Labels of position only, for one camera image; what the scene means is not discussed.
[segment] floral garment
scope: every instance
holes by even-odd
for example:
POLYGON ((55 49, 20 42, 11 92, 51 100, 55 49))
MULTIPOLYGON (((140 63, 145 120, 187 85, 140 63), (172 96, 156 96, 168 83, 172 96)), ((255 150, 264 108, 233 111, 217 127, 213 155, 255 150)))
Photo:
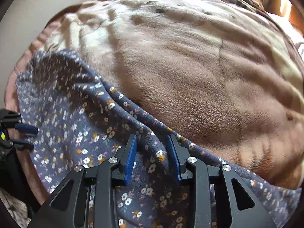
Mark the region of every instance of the floral garment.
MULTIPOLYGON (((137 135, 137 154, 129 186, 116 189, 119 224, 127 227, 186 227, 189 192, 169 176, 167 136, 206 164, 226 161, 177 134, 96 75, 69 49, 39 52, 18 76, 18 99, 23 122, 39 128, 30 138, 31 159, 49 193, 74 165, 85 168, 113 157, 130 134, 137 135)), ((296 209, 301 189, 270 185, 255 173, 231 164, 259 198, 277 227, 296 209)), ((216 227, 214 189, 212 227, 216 227)), ((94 191, 89 208, 92 210, 94 191)), ((92 217, 89 226, 93 227, 92 217)))

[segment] brown blanket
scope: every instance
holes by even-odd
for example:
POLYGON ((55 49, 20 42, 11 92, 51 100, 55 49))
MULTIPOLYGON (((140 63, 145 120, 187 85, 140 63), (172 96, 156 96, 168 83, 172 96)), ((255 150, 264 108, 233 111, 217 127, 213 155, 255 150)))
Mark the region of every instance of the brown blanket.
MULTIPOLYGON (((65 47, 197 145, 271 184, 295 189, 303 181, 303 62, 288 37, 254 9, 224 0, 71 6, 17 63, 6 108, 18 110, 15 73, 30 57, 39 48, 65 47)), ((19 158, 34 175, 29 157, 19 158)), ((47 194, 34 178, 29 183, 43 202, 47 194)))

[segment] blue gripper pad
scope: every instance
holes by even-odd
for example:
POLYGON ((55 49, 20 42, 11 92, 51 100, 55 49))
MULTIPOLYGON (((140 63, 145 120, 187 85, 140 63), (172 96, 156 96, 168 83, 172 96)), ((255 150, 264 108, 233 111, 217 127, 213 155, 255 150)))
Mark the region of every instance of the blue gripper pad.
POLYGON ((19 132, 21 132, 23 134, 30 134, 30 135, 38 134, 37 127, 35 127, 33 125, 25 124, 25 123, 16 123, 15 129, 17 129, 19 132))
POLYGON ((132 176, 136 150, 137 137, 136 135, 130 135, 119 165, 120 174, 124 174, 123 182, 125 186, 129 183, 132 176))
POLYGON ((181 181, 180 163, 178 161, 175 146, 170 135, 168 136, 167 152, 168 152, 170 169, 172 170, 173 177, 177 182, 180 182, 181 181))

